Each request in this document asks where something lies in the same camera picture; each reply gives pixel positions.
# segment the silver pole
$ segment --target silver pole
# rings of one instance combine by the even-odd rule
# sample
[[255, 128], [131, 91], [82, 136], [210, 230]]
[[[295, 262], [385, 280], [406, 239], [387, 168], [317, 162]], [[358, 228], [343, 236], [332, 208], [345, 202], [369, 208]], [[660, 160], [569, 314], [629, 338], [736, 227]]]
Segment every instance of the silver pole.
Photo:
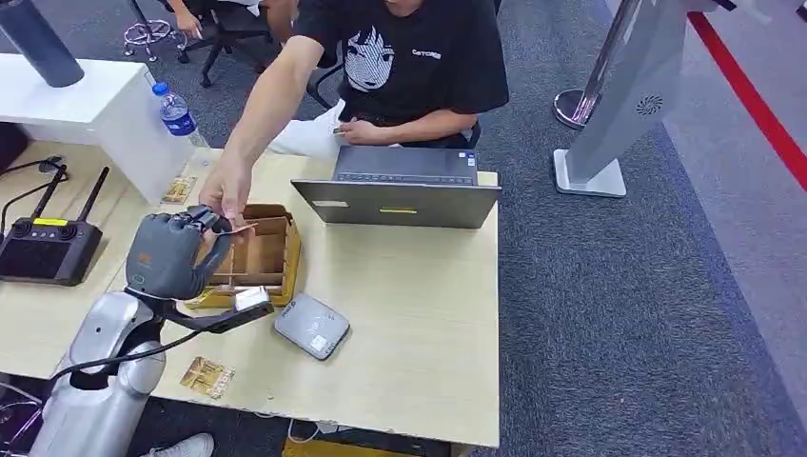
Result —
[[605, 73], [616, 53], [617, 44], [624, 37], [625, 30], [640, 2], [641, 0], [621, 1], [585, 89], [565, 90], [555, 97], [553, 103], [555, 117], [566, 126], [580, 130], [585, 127], [588, 118], [591, 117], [591, 112], [594, 111], [594, 107], [600, 99]]

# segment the laptop keyboard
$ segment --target laptop keyboard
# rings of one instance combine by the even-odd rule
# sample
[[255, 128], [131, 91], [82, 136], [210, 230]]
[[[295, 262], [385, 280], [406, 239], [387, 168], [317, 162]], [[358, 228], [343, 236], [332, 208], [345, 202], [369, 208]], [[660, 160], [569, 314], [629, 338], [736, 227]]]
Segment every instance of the laptop keyboard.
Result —
[[473, 186], [474, 184], [471, 178], [462, 178], [459, 176], [418, 176], [408, 174], [338, 173], [336, 180], [359, 183], [447, 184], [454, 186]]

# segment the cardboard divider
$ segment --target cardboard divider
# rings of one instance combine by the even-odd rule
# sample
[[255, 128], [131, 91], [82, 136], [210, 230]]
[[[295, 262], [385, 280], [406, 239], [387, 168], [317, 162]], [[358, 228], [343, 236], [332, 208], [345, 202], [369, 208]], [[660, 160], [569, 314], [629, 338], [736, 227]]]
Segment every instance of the cardboard divider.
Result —
[[[266, 286], [272, 305], [287, 305], [294, 294], [302, 249], [294, 218], [282, 205], [247, 205], [244, 218], [248, 224], [256, 224], [255, 236], [244, 244], [233, 244], [210, 285]], [[208, 249], [200, 249], [198, 258], [203, 258]], [[186, 307], [228, 308], [229, 301], [222, 300], [221, 295], [232, 292], [216, 290], [201, 301], [186, 302]]]

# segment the white sneaker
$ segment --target white sneaker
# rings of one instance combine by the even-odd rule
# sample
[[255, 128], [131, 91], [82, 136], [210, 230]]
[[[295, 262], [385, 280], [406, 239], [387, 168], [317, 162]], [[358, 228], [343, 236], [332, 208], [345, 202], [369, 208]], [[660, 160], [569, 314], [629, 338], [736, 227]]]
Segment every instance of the white sneaker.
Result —
[[209, 433], [199, 433], [166, 449], [154, 448], [141, 457], [210, 457], [216, 447]]

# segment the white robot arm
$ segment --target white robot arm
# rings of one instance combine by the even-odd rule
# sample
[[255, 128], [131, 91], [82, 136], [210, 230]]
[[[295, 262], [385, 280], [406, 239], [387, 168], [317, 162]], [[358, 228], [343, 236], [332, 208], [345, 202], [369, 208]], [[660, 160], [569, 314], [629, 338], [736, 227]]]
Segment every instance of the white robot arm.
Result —
[[[30, 457], [125, 457], [134, 430], [166, 364], [165, 351], [203, 331], [223, 333], [268, 315], [271, 304], [192, 318], [175, 299], [199, 295], [221, 264], [230, 236], [218, 236], [196, 265], [206, 229], [229, 233], [210, 208], [147, 216], [127, 258], [128, 286], [98, 298], [51, 377], [44, 424]], [[193, 330], [161, 346], [166, 320]]]

